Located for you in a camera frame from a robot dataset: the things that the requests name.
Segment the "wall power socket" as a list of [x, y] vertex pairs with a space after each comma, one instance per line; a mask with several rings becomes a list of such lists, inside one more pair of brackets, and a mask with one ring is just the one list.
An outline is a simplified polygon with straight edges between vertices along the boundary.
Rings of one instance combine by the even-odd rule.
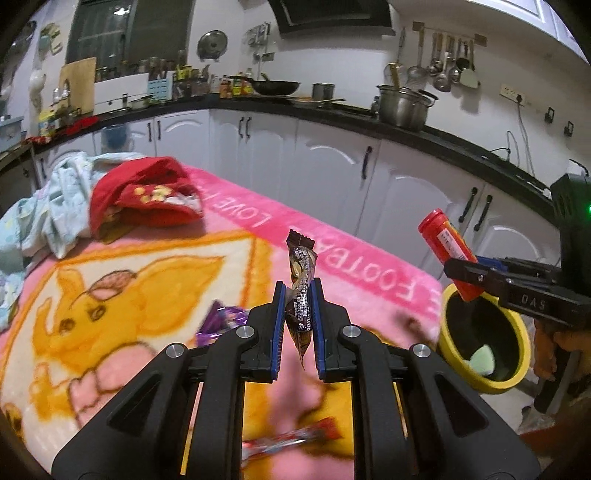
[[499, 95], [507, 100], [510, 100], [518, 105], [524, 105], [525, 104], [525, 96], [515, 90], [513, 87], [510, 87], [506, 84], [502, 84], [499, 90]]

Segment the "white lower cabinets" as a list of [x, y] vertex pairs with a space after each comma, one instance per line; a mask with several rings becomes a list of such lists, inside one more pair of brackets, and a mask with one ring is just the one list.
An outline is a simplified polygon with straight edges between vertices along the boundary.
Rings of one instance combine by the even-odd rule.
[[41, 148], [46, 180], [69, 155], [171, 156], [355, 235], [435, 277], [418, 226], [443, 210], [473, 252], [556, 264], [558, 230], [537, 180], [444, 132], [344, 112], [256, 105], [107, 116]]

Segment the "red cylinder bottle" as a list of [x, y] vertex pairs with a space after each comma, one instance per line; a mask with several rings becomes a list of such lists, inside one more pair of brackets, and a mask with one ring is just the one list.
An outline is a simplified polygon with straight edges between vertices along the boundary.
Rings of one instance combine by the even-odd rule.
[[442, 264], [450, 259], [478, 262], [477, 257], [441, 209], [429, 213], [420, 223], [418, 231]]

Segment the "wooden cutting board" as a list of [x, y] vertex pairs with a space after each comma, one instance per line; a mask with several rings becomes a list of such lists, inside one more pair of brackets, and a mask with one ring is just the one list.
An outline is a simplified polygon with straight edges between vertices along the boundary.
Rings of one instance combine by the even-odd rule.
[[94, 110], [96, 58], [88, 57], [61, 67], [58, 86], [62, 91], [68, 87], [69, 96], [63, 102], [79, 109], [82, 114]]

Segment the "hanging utensils rack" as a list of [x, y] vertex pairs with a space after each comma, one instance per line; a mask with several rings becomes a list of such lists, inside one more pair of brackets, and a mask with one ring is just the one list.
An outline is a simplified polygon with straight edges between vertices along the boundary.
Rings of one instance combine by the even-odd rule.
[[456, 35], [449, 31], [428, 28], [424, 22], [413, 22], [412, 31], [417, 34], [416, 61], [411, 65], [403, 62], [407, 45], [407, 28], [403, 26], [396, 34], [398, 50], [393, 62], [384, 67], [384, 81], [396, 88], [420, 90], [433, 79], [444, 75], [450, 85], [459, 84], [462, 71], [473, 68], [470, 56], [475, 46], [486, 48], [488, 37], [475, 33], [472, 36]]

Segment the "yellow rimmed trash bin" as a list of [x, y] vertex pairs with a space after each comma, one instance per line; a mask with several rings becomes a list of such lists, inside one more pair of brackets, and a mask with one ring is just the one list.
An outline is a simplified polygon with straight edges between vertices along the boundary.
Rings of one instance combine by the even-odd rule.
[[471, 302], [451, 284], [443, 292], [438, 351], [480, 393], [502, 394], [530, 369], [532, 345], [522, 317], [484, 293]]

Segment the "red candy wrapper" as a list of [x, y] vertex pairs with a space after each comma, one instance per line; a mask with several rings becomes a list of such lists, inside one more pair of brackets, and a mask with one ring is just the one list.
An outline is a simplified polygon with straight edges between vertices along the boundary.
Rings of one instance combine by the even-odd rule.
[[252, 461], [270, 457], [294, 447], [307, 444], [325, 444], [342, 439], [334, 417], [325, 417], [311, 425], [290, 430], [273, 437], [242, 441], [242, 468]]

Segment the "dark kitchen window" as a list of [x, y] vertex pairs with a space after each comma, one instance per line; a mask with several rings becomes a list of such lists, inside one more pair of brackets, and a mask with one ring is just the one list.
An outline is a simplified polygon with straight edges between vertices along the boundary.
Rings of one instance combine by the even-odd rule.
[[187, 52], [190, 0], [80, 1], [66, 61], [95, 58], [102, 80], [133, 75], [151, 60], [172, 62]]

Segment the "white upper cabinet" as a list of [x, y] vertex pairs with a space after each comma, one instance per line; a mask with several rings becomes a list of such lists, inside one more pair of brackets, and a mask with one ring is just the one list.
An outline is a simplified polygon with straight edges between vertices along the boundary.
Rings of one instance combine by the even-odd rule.
[[550, 40], [589, 60], [565, 22], [547, 1], [391, 1], [404, 17], [437, 19], [485, 34], [507, 35], [541, 45]]

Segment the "hanging pot lid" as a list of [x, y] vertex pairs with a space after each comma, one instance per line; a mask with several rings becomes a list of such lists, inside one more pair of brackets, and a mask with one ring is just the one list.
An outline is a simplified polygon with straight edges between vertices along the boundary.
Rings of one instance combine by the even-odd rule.
[[207, 31], [197, 42], [197, 57], [200, 61], [217, 62], [228, 49], [228, 36], [221, 30]]

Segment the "light blue cloth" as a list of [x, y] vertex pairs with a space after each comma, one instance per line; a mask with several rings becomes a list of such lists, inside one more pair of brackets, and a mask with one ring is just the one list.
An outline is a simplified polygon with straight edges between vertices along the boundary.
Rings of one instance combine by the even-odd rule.
[[26, 277], [52, 254], [64, 258], [80, 238], [91, 236], [89, 208], [98, 181], [136, 152], [69, 154], [45, 185], [17, 201], [1, 218], [1, 330], [11, 323]]

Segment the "green mesh sponge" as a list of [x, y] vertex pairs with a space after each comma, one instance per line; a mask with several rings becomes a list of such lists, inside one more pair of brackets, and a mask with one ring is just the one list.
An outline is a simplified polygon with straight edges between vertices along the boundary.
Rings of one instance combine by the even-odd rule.
[[485, 344], [474, 352], [474, 354], [464, 363], [470, 367], [476, 374], [482, 377], [488, 377], [494, 373], [496, 360], [492, 348]]

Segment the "steel cup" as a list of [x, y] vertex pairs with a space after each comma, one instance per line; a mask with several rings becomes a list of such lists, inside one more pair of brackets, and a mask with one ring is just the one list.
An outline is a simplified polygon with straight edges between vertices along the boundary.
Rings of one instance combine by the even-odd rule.
[[314, 83], [312, 84], [311, 99], [314, 101], [331, 100], [334, 97], [335, 84]]

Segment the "brown candy wrapper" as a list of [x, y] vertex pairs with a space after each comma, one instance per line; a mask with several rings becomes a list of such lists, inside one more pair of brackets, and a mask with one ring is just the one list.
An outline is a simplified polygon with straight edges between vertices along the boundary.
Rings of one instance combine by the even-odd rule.
[[290, 252], [291, 287], [287, 291], [284, 320], [297, 348], [301, 364], [304, 364], [304, 355], [311, 344], [311, 306], [308, 302], [308, 288], [315, 278], [318, 259], [314, 247], [314, 240], [290, 229], [287, 235], [287, 248]]

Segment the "red cloth bag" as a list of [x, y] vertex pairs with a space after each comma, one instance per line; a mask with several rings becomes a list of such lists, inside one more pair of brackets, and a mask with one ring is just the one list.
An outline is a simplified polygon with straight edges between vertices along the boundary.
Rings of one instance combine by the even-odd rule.
[[200, 190], [172, 157], [124, 161], [96, 183], [89, 206], [89, 227], [95, 236], [108, 224], [161, 228], [202, 217]]

